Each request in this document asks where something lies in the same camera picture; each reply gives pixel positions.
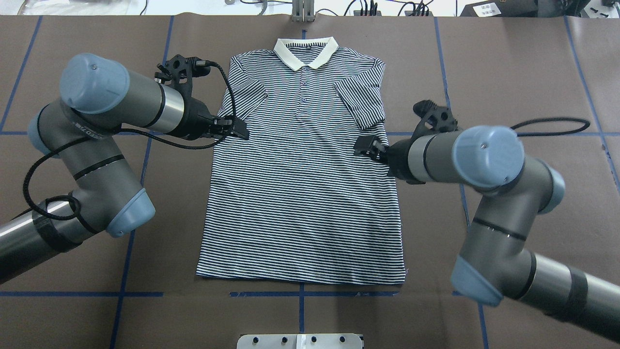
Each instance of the sleeve cuff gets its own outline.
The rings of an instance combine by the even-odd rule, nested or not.
[[[385,122],[379,86],[368,86],[357,77],[351,77],[335,83],[334,89],[360,130]]]
[[[231,87],[237,108],[237,117],[242,120],[247,118],[268,97],[265,86],[256,79],[247,79],[243,83]],[[218,116],[232,115],[232,103],[230,92],[226,89]]]

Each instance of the navy and white stripes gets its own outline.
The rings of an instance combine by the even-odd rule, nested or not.
[[[388,169],[353,156],[360,135],[387,143],[384,63],[325,40],[231,59],[238,116],[250,140],[215,147],[197,274],[330,284],[404,282],[401,221]],[[221,115],[230,115],[224,96]]]

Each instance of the black cable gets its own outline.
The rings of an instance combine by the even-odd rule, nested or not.
[[[345,10],[345,14],[343,16],[347,15],[348,10],[351,8],[351,5],[353,5],[353,3],[357,1],[357,0],[351,0],[351,2],[349,3],[349,6],[347,6],[347,9]]]
[[[330,10],[330,9],[320,9],[320,10],[316,11],[316,13],[319,13],[319,12],[321,12],[321,11],[329,11],[329,12],[333,13],[333,14],[334,14],[334,15],[336,15],[336,16],[338,15],[338,14],[336,14],[336,12],[334,12],[334,11],[332,11],[332,10]]]
[[[534,136],[560,136],[560,135],[570,135],[576,134],[577,132],[581,132],[587,129],[590,126],[590,121],[585,119],[579,119],[576,117],[543,117],[539,119],[531,119],[524,122],[520,122],[511,127],[511,129],[516,130],[521,127],[531,125],[531,124],[539,124],[541,122],[561,122],[561,121],[570,121],[570,122],[579,122],[583,124],[583,126],[578,129],[569,130],[569,131],[561,131],[561,132],[518,132],[516,135],[519,137],[534,137]]]
[[[143,136],[147,136],[151,139],[154,139],[158,142],[162,142],[164,144],[168,144],[168,145],[172,145],[173,147],[177,147],[177,148],[181,148],[181,149],[188,149],[188,150],[201,150],[201,149],[209,149],[209,148],[213,148],[215,147],[217,144],[220,144],[224,138],[226,138],[226,135],[223,135],[220,139],[218,139],[217,141],[211,143],[211,144],[207,144],[207,145],[200,145],[197,147],[191,147],[189,145],[182,145],[179,143],[175,143],[175,142],[171,142],[169,140],[157,137],[155,135],[152,135],[148,132],[144,132],[144,131],[140,131],[140,130],[136,130],[136,129],[118,129],[119,132],[131,132],[133,134],[138,134],[138,135],[143,135]]]
[[[396,16],[397,16],[397,17],[398,17],[398,16],[400,16],[400,15],[401,15],[401,12],[402,12],[402,10],[405,8],[405,6],[407,6],[407,5],[409,5],[409,4],[411,4],[411,5],[413,5],[413,6],[414,6],[414,12],[415,12],[415,2],[413,2],[413,1],[407,1],[407,2],[405,2],[405,4],[401,7],[400,11],[398,11],[398,14],[397,14]]]
[[[140,15],[142,16],[144,14],[144,12],[146,11],[146,6],[149,6],[149,0],[146,0],[146,4],[144,4],[144,8],[142,9],[142,12],[140,12]]]
[[[49,200],[54,200],[54,201],[68,201],[69,203],[72,204],[72,206],[74,207],[73,213],[71,215],[55,215],[55,214],[51,214],[45,210],[43,210],[41,207],[38,207],[34,201],[32,201],[32,198],[30,197],[30,190],[28,189],[28,187],[30,186],[30,180],[32,179],[32,175],[34,175],[35,171],[37,170],[37,168],[39,166],[41,166],[42,163],[44,163],[47,159],[58,155],[60,152],[62,152],[63,150],[69,148],[69,147],[73,147],[76,144],[80,144],[82,142],[86,142],[88,140],[91,140],[92,138],[90,137],[83,137],[83,138],[78,138],[76,140],[73,140],[72,142],[69,142],[61,147],[58,147],[56,149],[54,149],[52,152],[50,152],[49,154],[43,155],[41,157],[41,159],[37,160],[37,162],[35,162],[30,169],[28,170],[28,172],[26,173],[26,177],[24,178],[24,185],[22,186],[22,192],[24,194],[24,199],[26,200],[26,203],[28,204],[28,207],[30,207],[33,211],[35,211],[36,213],[47,217],[49,219],[54,219],[54,220],[69,220],[69,219],[74,219],[75,217],[77,217],[80,213],[81,210],[81,205],[79,203],[79,201],[72,196],[69,195],[62,195],[62,196],[55,196],[51,199],[47,199],[46,202],[48,202]]]
[[[224,82],[226,83],[226,87],[228,88],[228,93],[230,94],[231,97],[231,104],[232,104],[232,113],[233,116],[236,118],[237,117],[237,104],[234,100],[234,93],[233,93],[233,89],[230,85],[230,81],[228,81],[228,77],[226,76],[226,73],[224,72],[224,69],[222,69],[221,65],[217,64],[216,62],[213,61],[209,61],[208,62],[209,66],[214,66],[215,68],[217,68],[219,70],[219,72],[222,74],[222,79],[224,79]],[[139,134],[139,135],[144,135],[147,136],[151,139],[157,140],[159,142],[168,144],[168,145],[172,145],[173,147],[177,147],[177,148],[182,148],[182,149],[191,149],[191,150],[200,150],[200,149],[207,149],[207,148],[212,148],[215,147],[217,144],[220,144],[224,139],[226,139],[226,137],[228,136],[228,134],[224,134],[222,135],[222,137],[220,137],[220,139],[218,139],[217,141],[211,143],[211,144],[207,144],[207,145],[202,145],[202,146],[198,146],[198,147],[190,147],[188,145],[182,145],[182,144],[178,144],[178,143],[174,143],[171,142],[169,140],[163,139],[163,138],[159,138],[155,135],[151,135],[148,132],[144,132],[141,130],[136,130],[136,129],[116,129],[116,132],[131,132],[134,134]],[[49,154],[43,155],[39,160],[37,160],[28,170],[28,172],[26,173],[26,176],[24,178],[24,185],[22,186],[22,192],[24,194],[24,199],[26,200],[26,203],[28,204],[29,209],[27,209],[26,211],[23,211],[22,213],[20,213],[19,215],[17,215],[17,217],[28,213],[28,211],[35,211],[36,213],[47,217],[49,219],[53,219],[53,220],[70,220],[76,217],[79,217],[80,215],[80,211],[82,209],[82,206],[79,202],[79,200],[77,200],[75,197],[69,196],[69,195],[61,195],[61,196],[55,196],[55,197],[51,197],[49,199],[45,200],[45,204],[47,205],[49,202],[55,202],[55,201],[67,201],[70,203],[73,213],[71,215],[55,215],[55,214],[51,214],[43,209],[41,209],[40,207],[38,207],[35,202],[32,200],[32,198],[30,197],[30,190],[29,190],[29,186],[30,186],[30,180],[32,179],[32,176],[34,175],[35,171],[37,170],[37,168],[39,166],[41,166],[42,163],[46,162],[48,159],[50,159],[51,157],[58,155],[60,152],[62,152],[63,150],[66,150],[69,147],[73,147],[76,144],[80,144],[82,142],[86,142],[88,140],[92,140],[92,138],[90,137],[83,137],[83,138],[79,138],[76,140],[73,140],[72,142],[69,142],[61,147],[58,147],[54,150],[52,150]]]

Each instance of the shirt collar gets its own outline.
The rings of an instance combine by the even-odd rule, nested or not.
[[[312,61],[310,64],[305,64],[294,54],[292,54],[286,44],[288,43],[325,43],[323,51]],[[338,43],[334,37],[326,37],[322,39],[278,39],[273,48],[273,51],[280,58],[280,60],[286,64],[293,71],[298,71],[302,66],[307,65],[312,69],[318,69],[323,64],[327,63],[332,57],[334,52],[338,49]]]

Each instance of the black strap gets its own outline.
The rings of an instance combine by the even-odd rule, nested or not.
[[[88,120],[82,117],[79,111],[70,108],[67,105],[65,105],[65,108],[69,110],[64,111],[64,116],[69,119],[70,123],[82,130],[82,132],[84,132],[88,137],[93,139],[104,139],[116,134],[116,131],[114,130],[103,129],[90,123]]]
[[[536,255],[530,251],[528,252],[531,257],[528,281],[525,283],[525,286],[523,286],[523,289],[521,289],[521,292],[519,292],[513,299],[519,300],[521,297],[525,296],[525,294],[529,291],[529,287],[532,286],[532,282],[534,282],[534,276],[536,275]]]
[[[577,321],[583,314],[588,300],[588,279],[586,279],[585,273],[570,266],[568,268],[572,280],[569,298],[560,311],[555,314],[547,314],[561,322]]]
[[[37,233],[41,236],[41,238],[47,242],[47,244],[54,250],[58,252],[68,252],[73,248],[80,246],[82,243],[75,243],[70,241],[64,235],[59,233],[52,224],[51,219],[44,217],[36,212],[32,212],[33,216],[33,224]]]
[[[87,168],[84,168],[82,171],[74,174],[73,175],[73,179],[78,180],[78,179],[84,177],[85,175],[88,175],[89,173],[91,173],[91,172],[93,172],[95,170],[100,169],[101,167],[103,167],[105,165],[109,165],[109,164],[111,164],[111,163],[113,163],[115,161],[122,160],[124,158],[125,157],[122,154],[119,154],[119,155],[111,156],[111,157],[109,157],[109,158],[107,158],[105,160],[101,160],[100,162],[95,163],[95,164],[93,164],[91,166],[88,166]]]
[[[153,126],[157,121],[159,121],[161,114],[164,112],[164,107],[166,106],[166,92],[164,91],[164,87],[161,84],[157,85],[159,86],[159,90],[161,91],[161,103],[159,104],[159,110],[157,111],[157,115],[155,115],[155,118],[148,124],[141,126],[145,129],[148,129],[149,127]]]
[[[498,232],[502,232],[502,233],[504,233],[504,234],[506,234],[506,235],[508,235],[510,237],[513,237],[513,238],[517,239],[517,240],[525,241],[527,239],[524,235],[521,235],[519,233],[513,232],[512,230],[508,230],[508,229],[506,229],[504,227],[500,227],[497,224],[493,224],[493,223],[491,223],[489,221],[486,221],[484,219],[480,219],[478,217],[474,217],[473,222],[474,223],[478,223],[480,225],[487,226],[487,227],[489,227],[491,229],[497,230]]]

